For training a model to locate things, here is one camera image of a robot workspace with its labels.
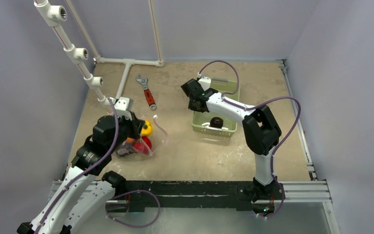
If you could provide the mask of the yellow lemon toy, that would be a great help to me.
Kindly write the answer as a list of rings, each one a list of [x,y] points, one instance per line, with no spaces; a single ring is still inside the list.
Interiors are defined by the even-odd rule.
[[[142,137],[148,137],[152,134],[153,132],[153,127],[152,127],[152,124],[150,121],[148,120],[145,120],[145,123],[142,127],[142,130],[141,130],[141,136]]]

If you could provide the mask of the clear zip top bag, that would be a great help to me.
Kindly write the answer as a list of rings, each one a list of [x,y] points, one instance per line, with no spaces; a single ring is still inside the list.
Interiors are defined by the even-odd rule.
[[[152,119],[145,120],[145,123],[141,128],[140,138],[127,138],[127,140],[122,143],[117,150],[115,150],[117,156],[127,157],[133,154],[138,154],[151,157],[156,151],[166,146],[169,142],[169,136],[167,131],[158,124],[157,119],[158,115],[153,115]],[[156,128],[163,133],[164,138],[157,146],[154,146],[150,136],[153,135]]]

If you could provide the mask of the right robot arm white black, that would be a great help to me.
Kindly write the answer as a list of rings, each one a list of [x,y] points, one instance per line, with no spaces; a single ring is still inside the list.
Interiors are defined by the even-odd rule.
[[[255,195],[266,198],[272,194],[276,185],[273,152],[279,145],[281,129],[270,108],[248,106],[213,88],[204,89],[196,79],[189,80],[181,88],[189,98],[188,109],[219,114],[242,126],[246,144],[255,154]]]

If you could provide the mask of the red tomato toy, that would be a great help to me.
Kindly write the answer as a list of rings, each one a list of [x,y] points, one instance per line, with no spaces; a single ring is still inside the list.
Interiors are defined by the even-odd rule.
[[[150,155],[152,152],[152,143],[147,136],[142,136],[132,145],[133,150],[138,154]]]

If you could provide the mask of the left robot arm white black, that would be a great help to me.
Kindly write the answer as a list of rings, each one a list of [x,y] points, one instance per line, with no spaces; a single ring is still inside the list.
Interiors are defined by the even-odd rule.
[[[97,207],[107,199],[121,199],[126,192],[125,179],[107,172],[89,195],[88,186],[111,161],[112,153],[128,138],[138,139],[145,121],[134,113],[124,116],[103,116],[72,160],[62,184],[45,208],[30,222],[21,223],[18,234],[73,234]]]

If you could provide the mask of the green perforated basket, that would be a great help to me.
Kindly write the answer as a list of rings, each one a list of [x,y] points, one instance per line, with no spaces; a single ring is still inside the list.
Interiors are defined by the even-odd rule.
[[[223,78],[211,78],[210,88],[219,93],[234,92],[237,82]],[[192,129],[216,137],[230,138],[237,131],[237,123],[222,115],[215,113],[194,112],[192,118]]]

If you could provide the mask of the orange green mango toy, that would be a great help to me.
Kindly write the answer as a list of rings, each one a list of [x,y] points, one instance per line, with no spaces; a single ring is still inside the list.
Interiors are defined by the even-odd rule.
[[[135,141],[136,141],[136,139],[130,138],[130,137],[126,139],[126,143],[128,143],[128,144],[133,144]]]

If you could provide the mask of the dark purple plum toy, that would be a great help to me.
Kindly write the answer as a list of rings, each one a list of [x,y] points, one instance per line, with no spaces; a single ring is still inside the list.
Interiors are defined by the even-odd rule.
[[[209,122],[209,126],[212,128],[221,129],[223,125],[224,125],[224,120],[220,117],[213,117]]]

